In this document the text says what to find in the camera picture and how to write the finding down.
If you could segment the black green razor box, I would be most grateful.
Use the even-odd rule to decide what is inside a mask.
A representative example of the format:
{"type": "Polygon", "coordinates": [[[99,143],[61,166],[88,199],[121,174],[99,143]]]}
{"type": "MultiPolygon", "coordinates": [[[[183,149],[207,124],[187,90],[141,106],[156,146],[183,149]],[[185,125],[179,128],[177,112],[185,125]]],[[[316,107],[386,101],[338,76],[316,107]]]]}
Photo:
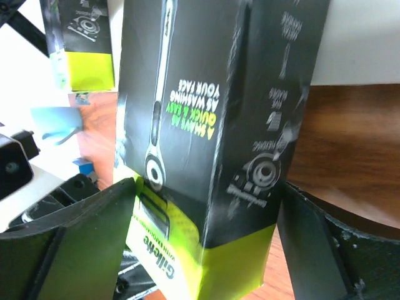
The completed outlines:
{"type": "Polygon", "coordinates": [[[115,87],[107,1],[40,2],[56,87],[95,93],[115,87]]]}

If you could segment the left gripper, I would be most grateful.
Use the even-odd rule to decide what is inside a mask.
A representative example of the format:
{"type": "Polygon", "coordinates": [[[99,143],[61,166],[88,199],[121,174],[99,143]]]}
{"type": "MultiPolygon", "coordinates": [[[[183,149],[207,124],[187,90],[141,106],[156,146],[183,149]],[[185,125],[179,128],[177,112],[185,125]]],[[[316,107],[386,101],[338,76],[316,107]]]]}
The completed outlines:
{"type": "Polygon", "coordinates": [[[18,224],[39,219],[98,192],[98,187],[86,175],[77,174],[22,212],[18,216],[18,224]]]}

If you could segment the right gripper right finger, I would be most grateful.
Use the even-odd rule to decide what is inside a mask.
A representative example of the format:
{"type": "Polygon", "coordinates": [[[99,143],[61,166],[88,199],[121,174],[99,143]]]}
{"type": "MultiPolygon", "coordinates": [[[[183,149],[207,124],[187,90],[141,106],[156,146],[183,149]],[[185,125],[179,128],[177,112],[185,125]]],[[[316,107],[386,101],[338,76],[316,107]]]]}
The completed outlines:
{"type": "Polygon", "coordinates": [[[399,229],[281,189],[279,235],[296,299],[399,299],[399,229]]]}

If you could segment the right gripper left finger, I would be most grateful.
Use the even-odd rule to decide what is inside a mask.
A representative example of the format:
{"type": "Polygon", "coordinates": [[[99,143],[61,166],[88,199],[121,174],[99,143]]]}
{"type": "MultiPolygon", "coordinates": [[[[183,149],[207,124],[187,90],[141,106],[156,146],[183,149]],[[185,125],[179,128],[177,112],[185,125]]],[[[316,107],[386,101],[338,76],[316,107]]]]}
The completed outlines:
{"type": "Polygon", "coordinates": [[[1,299],[112,299],[135,192],[123,179],[1,233],[1,299]]]}

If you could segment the black green razor package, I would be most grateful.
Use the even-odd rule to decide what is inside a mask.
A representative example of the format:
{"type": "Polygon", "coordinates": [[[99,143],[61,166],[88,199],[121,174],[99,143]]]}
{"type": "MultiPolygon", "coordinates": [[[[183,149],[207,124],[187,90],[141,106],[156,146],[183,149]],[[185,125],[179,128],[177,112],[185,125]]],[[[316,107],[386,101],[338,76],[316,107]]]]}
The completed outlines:
{"type": "Polygon", "coordinates": [[[263,283],[329,1],[125,1],[114,180],[166,299],[263,283]]]}

